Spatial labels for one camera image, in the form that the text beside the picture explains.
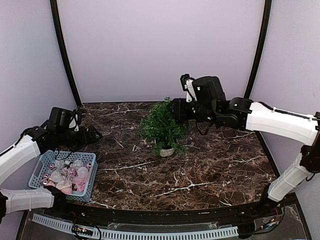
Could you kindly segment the white ball string lights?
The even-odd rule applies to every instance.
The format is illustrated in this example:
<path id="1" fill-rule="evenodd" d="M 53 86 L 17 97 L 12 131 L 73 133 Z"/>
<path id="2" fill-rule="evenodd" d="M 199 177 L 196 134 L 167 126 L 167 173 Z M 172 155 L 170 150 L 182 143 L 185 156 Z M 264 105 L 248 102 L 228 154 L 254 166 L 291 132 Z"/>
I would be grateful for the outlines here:
<path id="1" fill-rule="evenodd" d="M 54 183 L 63 181 L 64 183 L 87 183 L 90 178 L 90 170 L 92 162 L 85 163 L 77 159 L 70 160 L 56 160 L 49 165 L 50 180 Z"/>

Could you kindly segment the small green christmas tree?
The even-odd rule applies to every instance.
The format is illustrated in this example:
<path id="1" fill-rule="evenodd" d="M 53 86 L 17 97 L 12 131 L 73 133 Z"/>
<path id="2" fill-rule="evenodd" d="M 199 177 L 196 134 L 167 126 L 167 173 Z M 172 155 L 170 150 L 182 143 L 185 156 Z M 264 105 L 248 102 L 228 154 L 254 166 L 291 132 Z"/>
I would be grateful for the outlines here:
<path id="1" fill-rule="evenodd" d="M 180 143 L 189 133 L 189 123 L 178 123 L 170 112 L 170 104 L 173 99 L 165 97 L 164 101 L 158 102 L 141 119 L 138 136 L 142 139 L 154 141 L 152 152 L 157 156 L 163 156 L 162 151 L 172 149 L 174 152 L 185 153 L 187 147 Z"/>

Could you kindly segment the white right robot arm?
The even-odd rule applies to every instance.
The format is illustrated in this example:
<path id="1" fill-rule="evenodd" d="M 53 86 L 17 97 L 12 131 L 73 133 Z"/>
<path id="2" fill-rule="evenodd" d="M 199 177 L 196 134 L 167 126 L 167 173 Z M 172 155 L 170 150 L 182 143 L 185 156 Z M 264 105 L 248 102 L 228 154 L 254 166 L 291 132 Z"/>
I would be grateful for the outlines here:
<path id="1" fill-rule="evenodd" d="M 194 79 L 189 74 L 180 77 L 186 98 L 175 98 L 169 110 L 178 123 L 195 120 L 216 128 L 228 127 L 241 131 L 265 132 L 302 143 L 293 163 L 268 187 L 255 213 L 266 217 L 275 204 L 302 181 L 320 172 L 320 114 L 299 114 L 271 107 L 262 101 L 235 97 L 227 100 L 216 76 Z"/>

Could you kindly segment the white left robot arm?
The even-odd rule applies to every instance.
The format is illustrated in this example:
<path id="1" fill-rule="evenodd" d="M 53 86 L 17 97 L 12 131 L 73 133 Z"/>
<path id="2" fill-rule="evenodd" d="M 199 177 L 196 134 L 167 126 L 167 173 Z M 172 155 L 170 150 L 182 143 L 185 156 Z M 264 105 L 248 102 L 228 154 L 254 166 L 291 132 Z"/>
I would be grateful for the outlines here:
<path id="1" fill-rule="evenodd" d="M 102 134 L 93 126 L 81 126 L 77 110 L 53 107 L 42 125 L 26 128 L 19 139 L 0 154 L 0 181 L 3 183 L 24 164 L 47 151 L 69 148 L 72 153 L 97 143 Z M 48 208 L 60 218 L 71 213 L 66 194 L 46 184 L 38 189 L 0 190 L 0 216 Z"/>

